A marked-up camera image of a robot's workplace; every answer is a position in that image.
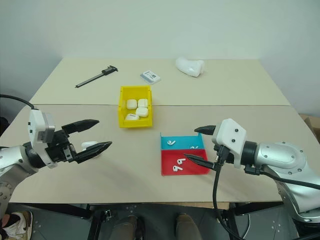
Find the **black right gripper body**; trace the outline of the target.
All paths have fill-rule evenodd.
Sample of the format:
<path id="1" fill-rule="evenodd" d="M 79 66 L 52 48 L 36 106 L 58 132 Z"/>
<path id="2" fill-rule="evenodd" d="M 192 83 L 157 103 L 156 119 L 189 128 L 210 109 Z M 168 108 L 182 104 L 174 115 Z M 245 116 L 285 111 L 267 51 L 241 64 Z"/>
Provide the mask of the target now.
<path id="1" fill-rule="evenodd" d="M 227 159 L 227 147 L 222 144 L 215 144 L 213 149 L 216 151 L 216 163 L 224 164 Z"/>

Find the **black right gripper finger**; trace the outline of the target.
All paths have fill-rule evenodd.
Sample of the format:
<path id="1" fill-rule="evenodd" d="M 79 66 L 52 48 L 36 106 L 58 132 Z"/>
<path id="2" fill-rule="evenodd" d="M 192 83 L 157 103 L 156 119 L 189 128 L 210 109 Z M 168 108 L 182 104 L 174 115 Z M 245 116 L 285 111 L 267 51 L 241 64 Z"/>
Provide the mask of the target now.
<path id="1" fill-rule="evenodd" d="M 201 156 L 187 154 L 187 153 L 185 153 L 184 156 L 186 158 L 188 158 L 189 160 L 191 160 L 193 163 L 195 163 L 201 167 L 215 171 L 215 164 L 211 161 L 204 160 L 204 158 Z"/>
<path id="2" fill-rule="evenodd" d="M 200 133 L 203 135 L 213 136 L 216 130 L 219 129 L 219 126 L 216 125 L 206 125 L 206 126 L 200 126 L 197 127 L 194 131 L 196 133 Z"/>

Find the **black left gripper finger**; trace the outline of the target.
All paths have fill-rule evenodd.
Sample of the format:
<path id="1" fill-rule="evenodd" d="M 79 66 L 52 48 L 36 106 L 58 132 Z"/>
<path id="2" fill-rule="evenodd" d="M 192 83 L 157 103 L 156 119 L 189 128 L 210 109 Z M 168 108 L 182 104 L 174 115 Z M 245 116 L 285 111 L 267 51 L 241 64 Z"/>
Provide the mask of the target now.
<path id="1" fill-rule="evenodd" d="M 61 128 L 66 134 L 72 134 L 75 132 L 80 133 L 92 128 L 99 122 L 100 122 L 99 120 L 95 120 L 95 119 L 84 119 L 84 120 L 63 125 Z"/>
<path id="2" fill-rule="evenodd" d="M 89 146 L 86 148 L 86 150 L 77 153 L 75 155 L 74 161 L 80 164 L 94 157 L 97 157 L 102 152 L 104 152 L 111 144 L 112 144 L 111 141 L 107 141 L 107 142 L 99 142 L 92 146 Z"/>

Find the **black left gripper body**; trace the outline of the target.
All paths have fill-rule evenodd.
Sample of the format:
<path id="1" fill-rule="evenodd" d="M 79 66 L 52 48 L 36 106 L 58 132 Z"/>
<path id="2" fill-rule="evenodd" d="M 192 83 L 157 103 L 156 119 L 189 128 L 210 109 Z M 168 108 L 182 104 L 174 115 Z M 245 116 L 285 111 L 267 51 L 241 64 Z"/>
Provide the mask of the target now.
<path id="1" fill-rule="evenodd" d="M 73 162 L 76 160 L 76 150 L 69 142 L 69 135 L 64 130 L 56 131 L 52 142 L 47 144 L 46 153 L 54 163 Z"/>

